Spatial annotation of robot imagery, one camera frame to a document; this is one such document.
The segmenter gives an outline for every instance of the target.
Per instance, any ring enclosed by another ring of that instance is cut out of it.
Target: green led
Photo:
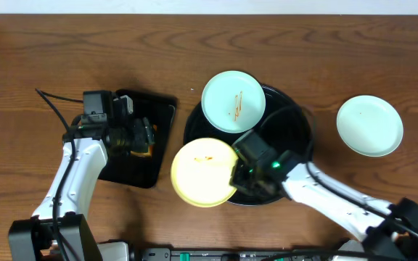
[[[279,168],[280,167],[280,163],[279,162],[272,162],[272,167],[273,168]]]

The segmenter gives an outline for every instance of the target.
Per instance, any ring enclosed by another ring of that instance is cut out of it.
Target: wooden table
[[[286,199],[202,209],[176,195],[170,168],[186,119],[224,70],[249,72],[313,108],[314,159],[332,177],[378,198],[418,202],[418,17],[0,15],[0,260],[10,259],[12,221],[31,216],[61,160],[63,127],[34,88],[77,99],[130,88],[179,100],[156,187],[98,181],[89,211],[97,241],[286,249],[348,236]],[[404,137],[392,154],[364,157],[340,140],[337,109],[358,94],[382,97],[400,113]],[[56,104],[67,119],[82,111]]]

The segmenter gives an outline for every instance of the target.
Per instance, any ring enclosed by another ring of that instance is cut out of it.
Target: black bowl
[[[275,88],[262,85],[262,89],[266,95],[266,110],[259,123],[254,126],[254,131],[280,153],[290,149],[298,154],[304,154],[310,141],[311,129],[299,106]],[[201,103],[199,103],[188,117],[184,132],[184,145],[198,138],[217,138],[232,145],[241,135],[243,133],[225,133],[212,126],[206,120]],[[257,206],[275,202],[282,197],[280,193],[248,196],[237,191],[228,202]]]

